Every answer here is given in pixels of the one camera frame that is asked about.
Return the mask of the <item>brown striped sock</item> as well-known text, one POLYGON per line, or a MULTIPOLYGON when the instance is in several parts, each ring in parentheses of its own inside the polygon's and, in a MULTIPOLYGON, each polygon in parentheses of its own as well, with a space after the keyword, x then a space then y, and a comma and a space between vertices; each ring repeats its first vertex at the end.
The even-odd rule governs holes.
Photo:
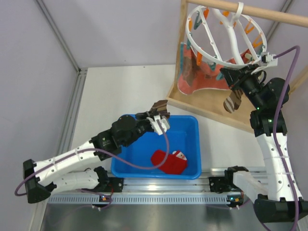
POLYGON ((232 90, 230 95, 223 102, 224 109, 230 114, 238 110, 242 103, 242 95, 242 90, 232 90))
POLYGON ((159 100, 155 102, 149 111, 150 115, 151 116, 161 115, 165 116, 166 118, 169 118, 170 112, 168 112, 167 110, 167 102, 168 100, 159 100))

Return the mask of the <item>salmon pink cloth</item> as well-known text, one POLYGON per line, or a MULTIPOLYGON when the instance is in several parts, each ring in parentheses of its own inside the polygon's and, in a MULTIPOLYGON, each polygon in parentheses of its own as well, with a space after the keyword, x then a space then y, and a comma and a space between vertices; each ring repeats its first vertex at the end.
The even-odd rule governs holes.
POLYGON ((203 89, 214 89, 214 90, 228 90, 229 87, 226 83, 226 80, 220 73, 222 65, 216 65, 215 69, 212 70, 210 65, 206 62, 201 62, 199 65, 202 72, 197 75, 197 78, 193 81, 193 85, 189 86, 187 82, 183 79, 182 69, 183 69, 183 58, 185 56, 192 57, 196 59, 192 49, 187 49, 186 43, 181 43, 180 45, 180 73, 178 75, 178 90, 185 94, 189 95, 194 93, 197 90, 203 89))

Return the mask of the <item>white round clip hanger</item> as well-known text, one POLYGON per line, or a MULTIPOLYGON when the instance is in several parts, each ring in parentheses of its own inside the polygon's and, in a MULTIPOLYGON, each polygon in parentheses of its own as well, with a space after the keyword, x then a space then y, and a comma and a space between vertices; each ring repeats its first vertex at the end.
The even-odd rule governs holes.
POLYGON ((186 49, 197 67, 240 69, 261 60, 268 48, 266 36, 243 8, 239 3, 235 13, 202 5, 191 10, 185 21, 186 49))

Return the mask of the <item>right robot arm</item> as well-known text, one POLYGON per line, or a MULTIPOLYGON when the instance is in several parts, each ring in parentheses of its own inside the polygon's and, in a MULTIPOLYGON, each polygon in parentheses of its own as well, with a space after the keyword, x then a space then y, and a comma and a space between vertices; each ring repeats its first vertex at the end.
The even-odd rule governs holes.
POLYGON ((221 68, 228 87, 241 90, 255 110, 250 124, 261 148, 268 185, 264 187, 245 167, 230 167, 225 171, 224 184, 230 191, 240 189, 253 203, 254 212, 261 223, 298 222, 308 214, 308 203, 296 184, 287 148, 287 127, 279 99, 286 103, 289 88, 276 77, 267 84, 255 72, 258 65, 241 69, 221 68))

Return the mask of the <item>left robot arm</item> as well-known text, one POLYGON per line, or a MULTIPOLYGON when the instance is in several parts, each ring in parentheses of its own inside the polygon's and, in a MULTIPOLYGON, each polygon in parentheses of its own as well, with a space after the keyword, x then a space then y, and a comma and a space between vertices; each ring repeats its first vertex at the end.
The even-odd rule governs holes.
POLYGON ((71 190, 101 192, 107 189, 109 178, 100 162, 113 157, 138 168, 118 155, 147 132, 166 136, 170 128, 170 113, 152 109, 136 115, 123 115, 111 128, 100 132, 81 146, 56 157, 23 162, 22 185, 30 204, 48 199, 51 195, 71 190))

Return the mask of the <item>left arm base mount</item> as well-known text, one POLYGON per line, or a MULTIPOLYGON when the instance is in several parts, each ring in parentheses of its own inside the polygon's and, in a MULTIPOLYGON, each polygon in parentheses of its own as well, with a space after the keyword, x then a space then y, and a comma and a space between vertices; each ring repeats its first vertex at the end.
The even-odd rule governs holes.
POLYGON ((96 193, 121 193, 123 190, 123 186, 123 178, 110 177, 108 180, 99 182, 99 184, 93 189, 83 188, 82 190, 96 193))

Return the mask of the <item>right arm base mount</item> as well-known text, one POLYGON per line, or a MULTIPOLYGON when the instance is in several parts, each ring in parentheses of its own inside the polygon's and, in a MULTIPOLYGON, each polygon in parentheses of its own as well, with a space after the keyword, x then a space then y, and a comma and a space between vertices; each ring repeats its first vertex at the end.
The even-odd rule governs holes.
POLYGON ((213 193, 239 192, 240 189, 225 177, 209 177, 210 191, 213 193))

